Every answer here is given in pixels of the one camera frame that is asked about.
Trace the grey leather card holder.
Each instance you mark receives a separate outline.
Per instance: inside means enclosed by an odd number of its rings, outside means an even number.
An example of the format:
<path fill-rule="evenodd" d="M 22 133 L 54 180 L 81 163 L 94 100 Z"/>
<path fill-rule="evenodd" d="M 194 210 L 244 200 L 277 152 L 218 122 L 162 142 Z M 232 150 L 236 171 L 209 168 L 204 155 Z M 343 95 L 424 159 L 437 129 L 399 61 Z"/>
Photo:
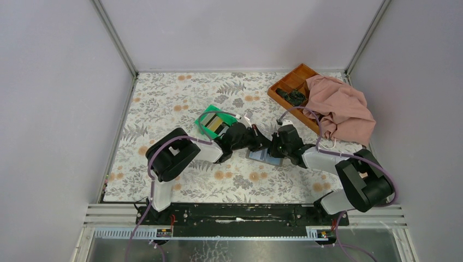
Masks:
<path fill-rule="evenodd" d="M 250 150 L 247 151 L 246 158 L 254 161 L 258 161 L 265 164 L 270 164 L 273 166 L 282 166 L 283 159 L 282 158 L 274 158 L 270 156 L 268 153 L 268 149 L 263 149 L 260 151 L 252 152 Z"/>

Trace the green plastic bin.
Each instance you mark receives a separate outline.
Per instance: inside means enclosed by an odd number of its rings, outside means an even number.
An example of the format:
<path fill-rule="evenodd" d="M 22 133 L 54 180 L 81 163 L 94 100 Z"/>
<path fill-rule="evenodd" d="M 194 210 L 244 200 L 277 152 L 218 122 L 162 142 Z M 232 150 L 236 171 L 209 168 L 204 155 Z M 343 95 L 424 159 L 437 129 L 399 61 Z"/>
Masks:
<path fill-rule="evenodd" d="M 209 105 L 195 120 L 200 134 L 206 135 L 209 140 L 224 134 L 235 122 L 237 122 L 237 119 L 233 115 L 223 113 L 214 105 Z"/>

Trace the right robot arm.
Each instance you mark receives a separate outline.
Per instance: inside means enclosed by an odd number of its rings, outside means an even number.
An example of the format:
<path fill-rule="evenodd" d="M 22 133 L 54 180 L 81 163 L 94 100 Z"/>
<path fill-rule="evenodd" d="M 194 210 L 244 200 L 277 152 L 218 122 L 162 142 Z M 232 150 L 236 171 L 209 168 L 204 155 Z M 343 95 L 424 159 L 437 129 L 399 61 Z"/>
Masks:
<path fill-rule="evenodd" d="M 281 126 L 272 135 L 270 155 L 287 158 L 304 169 L 316 169 L 337 175 L 342 189 L 314 202 L 322 214 L 335 215 L 345 210 L 366 212 L 383 203 L 395 188 L 369 150 L 355 154 L 336 153 L 306 144 L 291 125 Z"/>

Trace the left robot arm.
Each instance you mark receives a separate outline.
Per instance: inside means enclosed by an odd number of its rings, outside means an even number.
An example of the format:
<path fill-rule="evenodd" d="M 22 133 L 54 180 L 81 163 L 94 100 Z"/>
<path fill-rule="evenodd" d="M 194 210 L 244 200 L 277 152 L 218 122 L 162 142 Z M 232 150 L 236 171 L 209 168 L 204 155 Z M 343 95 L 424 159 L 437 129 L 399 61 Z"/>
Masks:
<path fill-rule="evenodd" d="M 271 140 L 254 124 L 233 123 L 211 141 L 193 138 L 182 128 L 176 128 L 146 152 L 147 173 L 151 179 L 148 206 L 162 212 L 171 205 L 173 180 L 193 160 L 220 164 L 230 159 L 234 151 L 246 148 L 255 152 L 268 149 L 270 145 Z"/>

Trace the card stack in bin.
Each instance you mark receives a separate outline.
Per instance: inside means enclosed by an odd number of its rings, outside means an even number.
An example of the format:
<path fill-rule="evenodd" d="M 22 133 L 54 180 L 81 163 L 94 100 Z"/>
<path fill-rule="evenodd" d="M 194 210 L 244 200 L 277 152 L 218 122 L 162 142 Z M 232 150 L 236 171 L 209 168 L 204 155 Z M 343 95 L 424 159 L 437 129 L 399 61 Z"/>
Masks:
<path fill-rule="evenodd" d="M 203 118 L 201 124 L 216 135 L 222 134 L 229 128 L 229 125 L 225 123 L 217 114 L 208 114 Z"/>

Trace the dark green patterned cloth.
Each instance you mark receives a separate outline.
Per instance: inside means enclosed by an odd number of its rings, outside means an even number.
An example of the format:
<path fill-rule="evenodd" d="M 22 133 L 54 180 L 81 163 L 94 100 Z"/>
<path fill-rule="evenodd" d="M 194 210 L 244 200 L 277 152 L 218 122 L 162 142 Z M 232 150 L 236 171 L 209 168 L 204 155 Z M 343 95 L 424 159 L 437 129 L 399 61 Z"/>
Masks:
<path fill-rule="evenodd" d="M 276 93 L 282 98 L 278 103 L 280 105 L 289 104 L 291 106 L 302 106 L 307 102 L 305 95 L 298 90 L 286 92 L 283 89 L 277 88 Z"/>

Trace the orange compartment tray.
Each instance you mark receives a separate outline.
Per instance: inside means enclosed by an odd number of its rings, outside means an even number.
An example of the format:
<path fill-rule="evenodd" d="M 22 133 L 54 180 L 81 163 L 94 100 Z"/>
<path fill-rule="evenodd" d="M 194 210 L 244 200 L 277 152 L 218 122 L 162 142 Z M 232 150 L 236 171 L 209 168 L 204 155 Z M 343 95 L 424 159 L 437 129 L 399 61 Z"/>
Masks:
<path fill-rule="evenodd" d="M 302 109 L 293 109 L 289 112 L 289 114 L 292 114 L 299 120 L 299 122 L 303 123 L 315 133 L 319 133 L 319 127 L 316 120 L 307 117 L 304 113 L 304 108 L 310 95 L 310 90 L 306 80 L 316 75 L 319 75 L 319 73 L 302 63 L 282 79 L 273 84 L 268 89 L 267 94 L 283 108 L 290 109 L 294 105 L 288 101 L 286 97 L 294 91 L 300 93 L 299 97 L 302 96 L 304 100 L 299 100 L 297 105 L 302 106 Z"/>

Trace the pink cloth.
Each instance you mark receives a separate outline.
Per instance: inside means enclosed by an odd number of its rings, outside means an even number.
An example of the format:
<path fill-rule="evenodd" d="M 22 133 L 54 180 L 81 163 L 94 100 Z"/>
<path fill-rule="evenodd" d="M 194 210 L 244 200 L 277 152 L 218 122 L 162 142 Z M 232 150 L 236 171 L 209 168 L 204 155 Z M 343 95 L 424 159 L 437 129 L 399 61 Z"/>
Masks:
<path fill-rule="evenodd" d="M 330 76 L 315 75 L 306 83 L 309 95 L 303 114 L 320 121 L 322 136 L 367 146 L 376 121 L 363 92 Z"/>

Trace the floral table mat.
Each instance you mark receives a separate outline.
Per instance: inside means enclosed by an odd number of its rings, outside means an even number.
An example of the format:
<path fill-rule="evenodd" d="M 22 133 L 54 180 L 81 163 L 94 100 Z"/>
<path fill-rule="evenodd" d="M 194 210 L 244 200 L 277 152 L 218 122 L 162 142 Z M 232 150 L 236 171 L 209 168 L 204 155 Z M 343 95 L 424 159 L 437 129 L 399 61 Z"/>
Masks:
<path fill-rule="evenodd" d="M 147 149 L 175 128 L 202 139 L 195 121 L 209 106 L 252 113 L 252 122 L 267 137 L 276 131 L 284 108 L 268 88 L 283 73 L 141 73 L 122 129 L 102 200 L 135 202 L 150 193 Z M 284 160 L 280 166 L 247 158 L 245 150 L 212 164 L 195 160 L 172 181 L 175 202 L 312 203 L 340 190 L 338 176 L 302 169 Z"/>

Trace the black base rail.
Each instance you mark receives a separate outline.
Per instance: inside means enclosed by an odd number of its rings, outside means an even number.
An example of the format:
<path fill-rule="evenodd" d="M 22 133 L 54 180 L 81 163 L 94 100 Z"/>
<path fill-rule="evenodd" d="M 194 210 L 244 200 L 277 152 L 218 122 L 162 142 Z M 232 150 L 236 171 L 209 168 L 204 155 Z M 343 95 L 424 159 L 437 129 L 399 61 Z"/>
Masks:
<path fill-rule="evenodd" d="M 308 237 L 309 228 L 349 225 L 347 215 L 326 215 L 311 204 L 173 203 L 163 211 L 135 209 L 137 223 L 166 226 L 174 237 Z"/>

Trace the aluminium frame post left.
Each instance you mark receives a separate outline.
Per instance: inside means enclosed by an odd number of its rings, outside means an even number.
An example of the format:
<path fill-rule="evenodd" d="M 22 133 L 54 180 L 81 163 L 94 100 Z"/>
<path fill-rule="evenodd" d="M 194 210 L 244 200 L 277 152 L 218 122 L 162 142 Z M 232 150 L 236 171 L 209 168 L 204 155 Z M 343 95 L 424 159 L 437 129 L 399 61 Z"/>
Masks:
<path fill-rule="evenodd" d="M 102 25 L 104 26 L 108 36 L 110 37 L 116 51 L 120 55 L 122 62 L 125 64 L 126 68 L 130 72 L 133 78 L 138 77 L 138 70 L 136 69 L 130 55 L 125 48 L 122 39 L 120 38 L 114 24 L 111 21 L 111 18 L 108 12 L 105 9 L 105 6 L 101 0 L 90 0 L 90 3 L 93 5 Z"/>

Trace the aluminium frame post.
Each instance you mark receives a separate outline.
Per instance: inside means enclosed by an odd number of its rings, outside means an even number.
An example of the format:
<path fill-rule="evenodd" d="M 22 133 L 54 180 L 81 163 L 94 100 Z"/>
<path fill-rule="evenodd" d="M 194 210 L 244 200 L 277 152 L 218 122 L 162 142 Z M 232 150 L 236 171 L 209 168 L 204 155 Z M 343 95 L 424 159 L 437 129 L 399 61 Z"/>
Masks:
<path fill-rule="evenodd" d="M 348 66 L 345 68 L 345 75 L 346 77 L 350 77 L 352 71 L 354 70 L 361 54 L 365 50 L 367 44 L 369 43 L 370 39 L 372 38 L 376 28 L 378 27 L 379 23 L 381 22 L 383 16 L 387 12 L 392 0 L 382 0 L 379 8 L 377 9 L 372 21 L 370 22 L 362 40 L 358 48 L 356 49 L 352 59 L 348 63 Z"/>
<path fill-rule="evenodd" d="M 101 0 L 90 0 L 90 3 L 93 5 L 102 25 L 104 26 L 108 36 L 110 37 L 116 51 L 120 55 L 122 62 L 125 64 L 126 68 L 130 72 L 133 78 L 138 77 L 138 70 L 136 69 L 130 55 L 125 48 L 122 39 L 120 38 L 114 24 L 111 21 L 111 18 L 108 12 L 105 9 L 105 6 Z"/>

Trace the aluminium frame post right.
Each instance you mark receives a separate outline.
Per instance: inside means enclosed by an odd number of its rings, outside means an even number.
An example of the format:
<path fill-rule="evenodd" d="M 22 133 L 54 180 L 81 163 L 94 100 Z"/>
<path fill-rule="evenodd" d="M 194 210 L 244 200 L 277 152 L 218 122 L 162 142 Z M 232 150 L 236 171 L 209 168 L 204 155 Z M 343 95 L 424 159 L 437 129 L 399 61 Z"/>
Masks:
<path fill-rule="evenodd" d="M 379 8 L 377 9 L 372 21 L 370 22 L 362 40 L 358 48 L 356 49 L 352 59 L 348 63 L 348 66 L 345 68 L 345 75 L 346 77 L 350 77 L 352 71 L 354 70 L 361 54 L 365 50 L 367 44 L 369 43 L 370 39 L 372 38 L 376 28 L 378 27 L 379 23 L 381 22 L 383 16 L 387 12 L 392 0 L 382 0 Z"/>

